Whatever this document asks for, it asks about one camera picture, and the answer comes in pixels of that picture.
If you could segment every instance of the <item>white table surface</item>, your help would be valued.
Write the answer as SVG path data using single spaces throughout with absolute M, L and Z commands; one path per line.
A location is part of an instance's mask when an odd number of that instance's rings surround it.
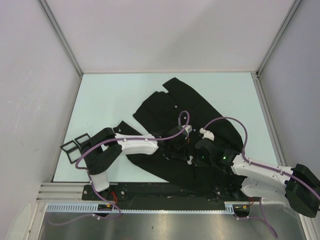
M 85 74 L 64 142 L 85 133 L 93 136 L 103 128 L 117 126 L 122 120 L 147 134 L 132 115 L 153 92 L 167 92 L 162 84 L 173 77 L 194 88 L 223 116 L 243 122 L 249 134 L 245 151 L 248 157 L 277 164 L 251 74 L 244 72 Z M 236 122 L 231 123 L 244 139 L 242 127 Z M 85 162 L 82 161 L 80 166 L 85 167 Z M 135 166 L 126 156 L 117 158 L 107 172 L 110 182 L 165 182 Z M 53 181 L 88 180 L 86 172 L 76 169 L 62 152 Z

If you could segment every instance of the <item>red wire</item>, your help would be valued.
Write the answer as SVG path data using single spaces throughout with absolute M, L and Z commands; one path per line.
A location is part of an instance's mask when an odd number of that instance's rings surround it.
M 250 202 L 252 202 L 252 203 L 250 203 L 250 206 L 252 206 L 255 203 L 255 200 L 252 197 L 249 197 L 249 200 L 250 200 Z
M 117 203 L 117 202 L 118 202 L 118 198 L 117 198 L 115 192 L 112 191 L 111 194 L 112 194 L 112 196 L 113 196 L 113 201 L 114 201 L 114 203 Z

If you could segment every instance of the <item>black garment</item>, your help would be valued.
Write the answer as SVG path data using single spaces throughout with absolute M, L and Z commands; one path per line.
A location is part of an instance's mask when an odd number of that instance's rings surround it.
M 222 115 L 192 87 L 177 78 L 167 81 L 163 86 L 168 93 L 154 92 L 142 103 L 133 117 L 152 134 L 163 130 L 169 131 L 176 127 L 179 114 L 187 110 L 190 113 L 189 125 L 196 129 L 189 134 L 188 151 L 192 154 L 195 144 L 201 139 L 199 129 Z M 182 117 L 181 124 L 185 122 L 186 120 Z M 113 130 L 117 132 L 118 129 L 121 129 L 121 134 L 140 135 L 125 122 L 121 122 Z M 221 149 L 241 151 L 243 147 L 241 136 L 228 120 L 214 122 L 207 129 L 214 134 L 214 143 Z M 225 175 L 211 166 L 196 167 L 162 154 L 133 154 L 128 155 L 127 158 L 147 172 L 198 193 L 212 193 L 215 186 L 227 188 L 235 181 L 234 176 Z

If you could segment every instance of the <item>white wall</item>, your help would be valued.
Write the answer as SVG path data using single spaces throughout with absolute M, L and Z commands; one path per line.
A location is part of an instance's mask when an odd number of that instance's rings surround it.
M 319 12 L 319 0 L 302 2 L 261 75 L 286 160 L 292 166 L 296 163 L 306 165 L 318 178 L 320 178 Z M 317 220 L 320 229 L 320 216 Z
M 255 71 L 294 0 L 48 0 L 85 73 Z
M 0 2 L 0 239 L 48 178 L 79 77 L 36 0 Z

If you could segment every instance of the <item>metal floor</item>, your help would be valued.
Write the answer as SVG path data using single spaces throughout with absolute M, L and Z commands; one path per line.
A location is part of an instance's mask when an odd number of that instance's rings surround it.
M 279 240 L 305 240 L 299 215 L 282 205 L 264 206 Z M 113 220 L 91 216 L 64 226 L 83 213 L 47 212 L 39 240 L 273 240 L 267 226 L 257 220 L 236 220 L 228 214 L 125 213 Z M 262 217 L 259 205 L 251 216 Z

